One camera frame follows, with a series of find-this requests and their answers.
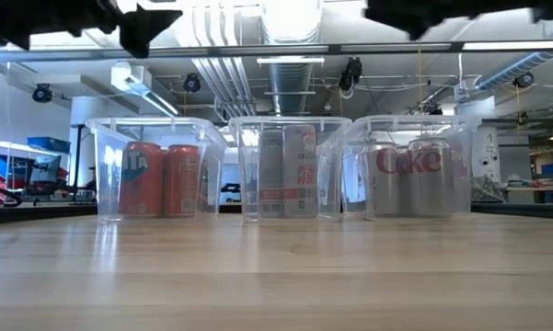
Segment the clear plastic bin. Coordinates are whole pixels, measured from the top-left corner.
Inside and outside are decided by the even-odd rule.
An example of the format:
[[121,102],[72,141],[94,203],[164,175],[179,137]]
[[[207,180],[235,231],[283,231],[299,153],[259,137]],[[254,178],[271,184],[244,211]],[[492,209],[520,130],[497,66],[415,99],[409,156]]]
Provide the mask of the clear plastic bin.
[[242,212],[246,221],[297,220],[262,219],[259,215],[259,137],[264,130],[288,125],[312,125],[317,137],[317,216],[335,218],[341,214],[341,177],[344,132],[351,120],[341,117],[240,117],[228,122],[238,151]]
[[[383,218],[452,218],[470,212],[471,203],[471,155],[473,133],[480,120],[444,115],[375,115],[357,119],[344,132],[344,179],[343,193],[346,199],[344,210],[357,212],[364,218],[377,221]],[[422,138],[444,138],[452,150],[454,170],[454,207],[447,217],[416,216],[410,203],[409,216],[398,214],[370,219],[367,214],[367,177],[364,165],[364,150],[368,143],[393,143],[407,145]]]
[[[94,135],[98,218],[104,222],[124,220],[205,220],[219,211],[220,187],[227,141],[208,120],[197,118],[102,118],[86,123]],[[195,213],[188,217],[164,214],[162,168],[162,213],[159,216],[123,216],[119,213],[123,150],[130,142],[154,143],[164,155],[170,145],[193,145],[199,150],[200,165]]]

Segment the black thin stand pole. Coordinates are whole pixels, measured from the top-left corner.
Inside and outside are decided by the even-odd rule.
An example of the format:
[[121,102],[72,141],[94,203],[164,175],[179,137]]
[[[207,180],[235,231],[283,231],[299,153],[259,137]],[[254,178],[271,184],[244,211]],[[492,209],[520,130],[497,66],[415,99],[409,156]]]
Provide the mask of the black thin stand pole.
[[78,191],[78,179],[79,179],[79,166],[81,156],[81,142],[82,142],[82,130],[86,127],[85,124],[79,123],[75,125],[76,128],[76,140],[75,140],[75,175],[74,175],[74,196],[73,201],[76,201]]

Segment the blue storage crate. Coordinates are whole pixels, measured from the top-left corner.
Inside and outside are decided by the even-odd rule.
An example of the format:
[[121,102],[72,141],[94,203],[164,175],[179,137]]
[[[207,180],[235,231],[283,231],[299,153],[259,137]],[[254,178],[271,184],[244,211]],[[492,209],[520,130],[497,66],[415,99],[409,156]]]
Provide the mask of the blue storage crate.
[[61,154],[69,154],[71,148],[70,142],[52,137],[28,137],[27,145]]

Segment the wooden workbench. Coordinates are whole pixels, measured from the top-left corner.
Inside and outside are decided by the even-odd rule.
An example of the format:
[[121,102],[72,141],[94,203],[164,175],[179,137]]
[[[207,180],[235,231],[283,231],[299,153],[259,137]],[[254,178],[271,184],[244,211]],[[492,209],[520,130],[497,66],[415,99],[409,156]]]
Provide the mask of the wooden workbench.
[[507,187],[503,196],[509,203],[553,204],[553,186]]

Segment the white cylindrical device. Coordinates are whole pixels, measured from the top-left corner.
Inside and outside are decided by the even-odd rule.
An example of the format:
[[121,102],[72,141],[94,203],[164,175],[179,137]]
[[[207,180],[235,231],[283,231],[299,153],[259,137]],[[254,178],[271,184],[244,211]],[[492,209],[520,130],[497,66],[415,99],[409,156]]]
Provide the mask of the white cylindrical device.
[[473,177],[488,177],[495,183],[501,181],[501,158],[497,129],[481,125],[473,133],[471,169]]

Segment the red Fanta soda can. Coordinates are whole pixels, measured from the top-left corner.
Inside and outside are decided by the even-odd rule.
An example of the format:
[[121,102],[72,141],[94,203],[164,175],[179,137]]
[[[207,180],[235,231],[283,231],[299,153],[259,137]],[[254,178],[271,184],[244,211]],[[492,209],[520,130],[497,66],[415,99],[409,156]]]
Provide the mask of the red Fanta soda can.
[[170,145],[164,155],[163,207],[168,217],[195,213],[200,156],[193,145]]
[[119,213],[159,216],[162,213],[163,153],[154,143],[130,142],[123,150]]

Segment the black rig crossbeam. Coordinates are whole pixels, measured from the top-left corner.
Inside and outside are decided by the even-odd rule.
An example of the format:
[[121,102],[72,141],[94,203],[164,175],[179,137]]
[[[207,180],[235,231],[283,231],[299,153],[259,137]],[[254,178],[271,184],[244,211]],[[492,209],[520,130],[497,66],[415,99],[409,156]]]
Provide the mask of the black rig crossbeam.
[[[361,44],[288,44],[207,46],[152,49],[151,59],[200,57],[261,57],[261,56],[338,56],[412,53],[474,53],[553,51],[553,40],[452,41],[423,43],[361,43]],[[65,62],[128,60],[132,56],[123,49],[86,49],[59,51],[1,51],[0,63]]]

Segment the grey crumpled cover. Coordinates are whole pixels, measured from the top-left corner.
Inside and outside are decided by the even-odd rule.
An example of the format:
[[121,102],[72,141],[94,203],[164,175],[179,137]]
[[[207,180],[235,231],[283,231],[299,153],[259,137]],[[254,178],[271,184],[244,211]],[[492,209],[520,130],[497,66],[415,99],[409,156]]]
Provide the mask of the grey crumpled cover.
[[487,176],[471,178],[471,201],[476,203],[504,203],[499,186]]

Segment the black aluminium table frame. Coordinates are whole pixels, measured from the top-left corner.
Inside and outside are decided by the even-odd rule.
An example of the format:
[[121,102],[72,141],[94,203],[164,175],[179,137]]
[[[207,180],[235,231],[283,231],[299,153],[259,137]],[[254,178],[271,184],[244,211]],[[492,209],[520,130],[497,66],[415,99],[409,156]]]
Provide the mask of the black aluminium table frame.
[[[475,213],[503,214],[553,219],[553,204],[513,204],[473,202],[471,211]],[[98,212],[96,204],[59,205],[31,207],[0,207],[0,223],[16,223],[35,220],[47,220],[75,216],[94,215]]]

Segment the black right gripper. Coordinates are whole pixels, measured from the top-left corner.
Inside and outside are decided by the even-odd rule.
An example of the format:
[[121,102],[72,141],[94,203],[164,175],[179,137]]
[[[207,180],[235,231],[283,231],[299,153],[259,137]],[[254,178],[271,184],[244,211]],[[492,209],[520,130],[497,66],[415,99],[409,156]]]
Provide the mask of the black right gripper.
[[438,6],[422,4],[420,0],[366,0],[363,17],[404,31],[410,40],[418,40],[446,18],[474,18],[533,4],[534,0],[446,0],[443,9],[437,11]]

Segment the white ceiling light fixture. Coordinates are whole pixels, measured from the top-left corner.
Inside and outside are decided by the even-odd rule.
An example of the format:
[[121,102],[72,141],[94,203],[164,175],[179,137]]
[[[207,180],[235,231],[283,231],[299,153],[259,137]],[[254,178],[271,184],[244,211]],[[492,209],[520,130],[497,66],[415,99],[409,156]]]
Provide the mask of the white ceiling light fixture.
[[138,96],[169,117],[182,112],[153,89],[154,77],[143,65],[118,62],[111,66],[110,83],[124,94]]

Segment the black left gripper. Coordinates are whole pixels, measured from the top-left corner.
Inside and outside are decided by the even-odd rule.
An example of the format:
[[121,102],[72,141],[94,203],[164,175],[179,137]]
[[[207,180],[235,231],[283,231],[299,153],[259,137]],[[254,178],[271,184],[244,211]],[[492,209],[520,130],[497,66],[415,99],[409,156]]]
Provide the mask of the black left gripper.
[[33,0],[29,35],[68,32],[80,37],[85,29],[110,34],[120,28],[120,44],[137,59],[149,56],[150,42],[183,16],[181,10],[146,10],[137,6],[122,13],[112,0]]

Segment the blue ribbed ceiling duct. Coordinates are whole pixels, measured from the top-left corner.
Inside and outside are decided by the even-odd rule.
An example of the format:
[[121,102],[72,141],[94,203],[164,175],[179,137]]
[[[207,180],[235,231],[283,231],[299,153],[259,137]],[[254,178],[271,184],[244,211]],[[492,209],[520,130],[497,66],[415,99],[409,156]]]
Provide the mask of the blue ribbed ceiling duct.
[[496,74],[479,78],[474,87],[479,90],[490,90],[502,86],[514,78],[530,73],[538,66],[553,60],[553,40],[506,41],[507,49],[512,51],[529,50],[523,58],[505,66]]

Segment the white tube light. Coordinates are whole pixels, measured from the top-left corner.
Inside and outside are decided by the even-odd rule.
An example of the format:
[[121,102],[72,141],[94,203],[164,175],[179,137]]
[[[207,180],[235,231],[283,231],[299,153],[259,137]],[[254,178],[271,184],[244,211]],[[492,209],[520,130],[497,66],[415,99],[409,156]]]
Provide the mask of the white tube light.
[[257,64],[323,64],[324,58],[309,58],[309,57],[272,57],[272,58],[258,58]]

